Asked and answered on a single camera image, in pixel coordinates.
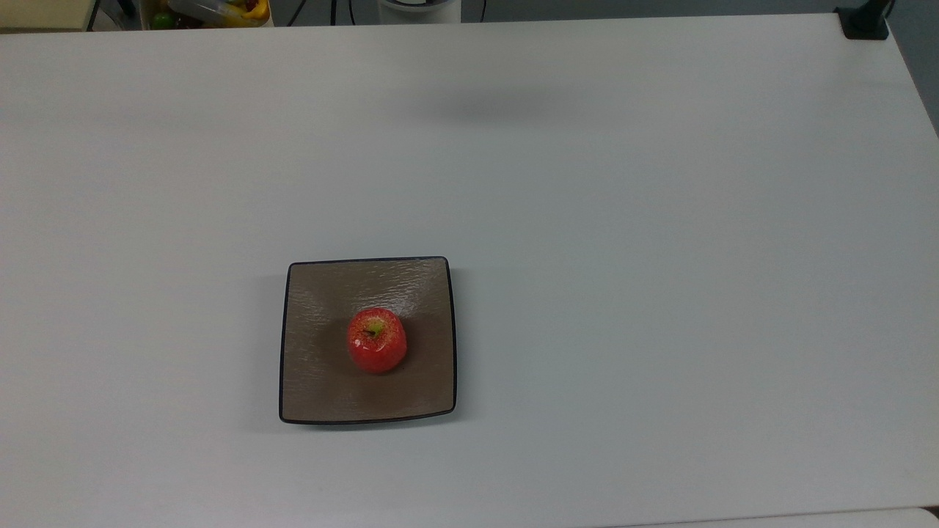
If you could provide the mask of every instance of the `red apple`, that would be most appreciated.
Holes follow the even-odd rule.
[[[408,351],[401,319],[385,308],[369,308],[356,314],[349,322],[346,344],[352,361],[371,374],[395,368]]]

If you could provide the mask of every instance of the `cable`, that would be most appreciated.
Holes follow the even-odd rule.
[[[306,5],[306,0],[300,0],[300,5],[297,6],[297,10],[294,11],[294,16],[290,17],[290,22],[287,23],[287,27],[290,27],[291,25],[293,25],[294,22],[297,21],[297,15],[300,14],[300,10],[303,9],[303,6],[305,5]]]
[[[306,6],[306,0],[300,0],[300,5],[297,6],[297,10],[294,11],[294,16],[290,17],[290,22],[287,23],[287,27],[290,27],[297,21],[297,16],[300,15],[303,6]],[[336,25],[336,0],[332,0],[330,3],[330,25]]]

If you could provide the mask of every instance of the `square plate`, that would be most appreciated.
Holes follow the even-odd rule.
[[[346,347],[361,310],[393,311],[408,353],[385,374],[359,370]],[[298,262],[287,272],[281,420],[365,424],[425,418],[456,405],[450,265],[442,256]]]

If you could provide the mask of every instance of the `gray floor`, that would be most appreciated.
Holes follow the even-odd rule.
[[[274,23],[287,25],[301,0],[270,0]],[[463,22],[480,21],[484,0],[463,0]],[[599,18],[830,13],[863,0],[487,0],[484,22]],[[377,23],[376,0],[339,0],[337,25]],[[328,25],[330,0],[307,0],[294,25]],[[897,0],[890,26],[919,95],[939,131],[939,0]]]

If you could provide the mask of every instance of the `table surface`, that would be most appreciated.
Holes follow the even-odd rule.
[[[939,141],[892,39],[9,35],[0,70],[0,524],[939,504]],[[420,255],[453,268],[456,411],[281,423],[288,264]]]

